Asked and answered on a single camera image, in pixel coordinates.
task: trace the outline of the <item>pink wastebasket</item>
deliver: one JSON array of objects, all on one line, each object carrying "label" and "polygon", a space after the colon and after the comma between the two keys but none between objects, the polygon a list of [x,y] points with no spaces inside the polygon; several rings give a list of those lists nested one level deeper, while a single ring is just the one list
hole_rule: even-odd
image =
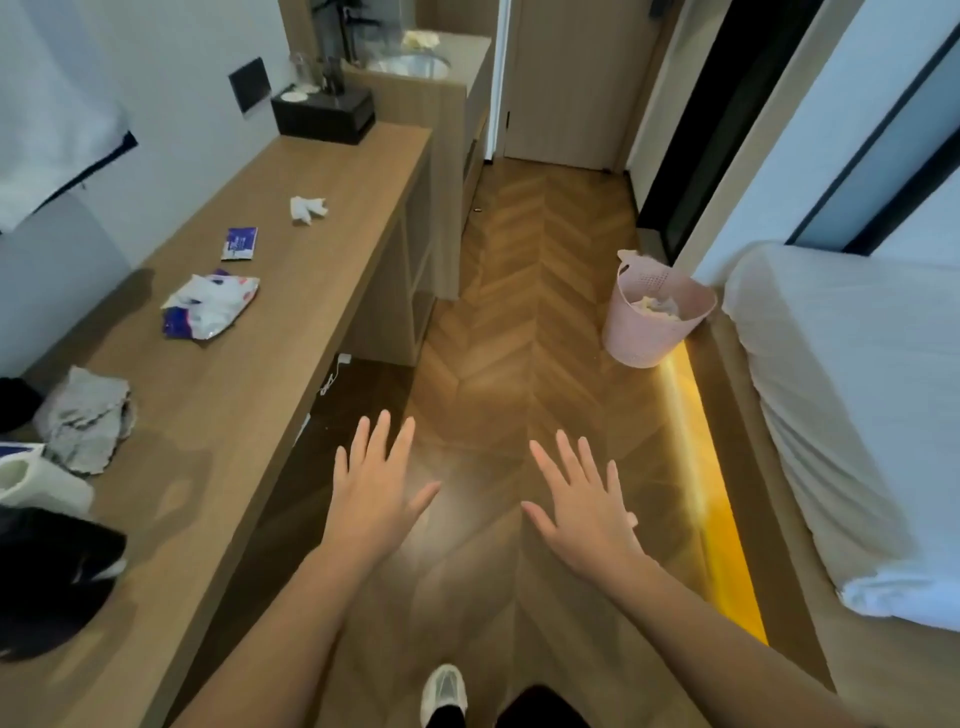
[{"label": "pink wastebasket", "polygon": [[[716,294],[683,273],[636,251],[619,251],[620,268],[603,329],[610,356],[628,367],[656,367],[717,305]],[[644,296],[672,298],[680,321],[666,321],[631,306]]]}]

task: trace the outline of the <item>desk surface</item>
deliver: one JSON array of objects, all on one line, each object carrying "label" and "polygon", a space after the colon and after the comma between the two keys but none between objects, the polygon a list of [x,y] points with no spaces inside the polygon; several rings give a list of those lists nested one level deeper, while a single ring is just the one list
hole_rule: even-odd
[{"label": "desk surface", "polygon": [[[139,408],[92,481],[98,520],[130,537],[130,565],[81,634],[0,666],[0,724],[158,726],[320,388],[425,158],[428,130],[376,124],[360,146],[280,137],[61,341],[70,363],[122,376]],[[329,214],[293,224],[290,197]],[[228,227],[257,226],[252,261],[220,262]],[[191,273],[260,277],[233,328],[165,340],[160,305]]]}]

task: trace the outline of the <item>right hand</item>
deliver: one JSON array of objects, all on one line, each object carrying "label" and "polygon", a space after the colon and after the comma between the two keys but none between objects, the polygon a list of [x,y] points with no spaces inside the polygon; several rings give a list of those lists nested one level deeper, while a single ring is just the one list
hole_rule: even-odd
[{"label": "right hand", "polygon": [[604,487],[587,438],[580,438],[577,445],[579,458],[566,434],[557,432],[564,477],[540,443],[530,443],[553,495],[556,523],[536,503],[520,505],[553,552],[574,573],[609,594],[624,570],[629,572],[637,560],[647,557],[634,535],[636,516],[623,505],[616,464],[608,463]]}]

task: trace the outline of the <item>white sneaker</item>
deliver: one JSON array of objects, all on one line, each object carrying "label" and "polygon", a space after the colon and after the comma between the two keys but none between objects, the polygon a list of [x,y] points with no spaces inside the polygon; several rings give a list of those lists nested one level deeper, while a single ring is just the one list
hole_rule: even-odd
[{"label": "white sneaker", "polygon": [[445,705],[456,705],[467,714],[467,685],[453,665],[440,665],[426,679],[420,701],[420,725],[426,728],[434,712]]}]

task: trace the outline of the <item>bathroom sink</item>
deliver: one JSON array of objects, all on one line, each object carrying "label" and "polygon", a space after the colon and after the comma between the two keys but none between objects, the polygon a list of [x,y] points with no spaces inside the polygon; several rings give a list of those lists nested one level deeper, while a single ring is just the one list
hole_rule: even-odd
[{"label": "bathroom sink", "polygon": [[398,56],[370,61],[370,71],[392,73],[395,76],[413,76],[418,79],[442,81],[450,75],[450,64],[439,56],[426,53],[404,53]]}]

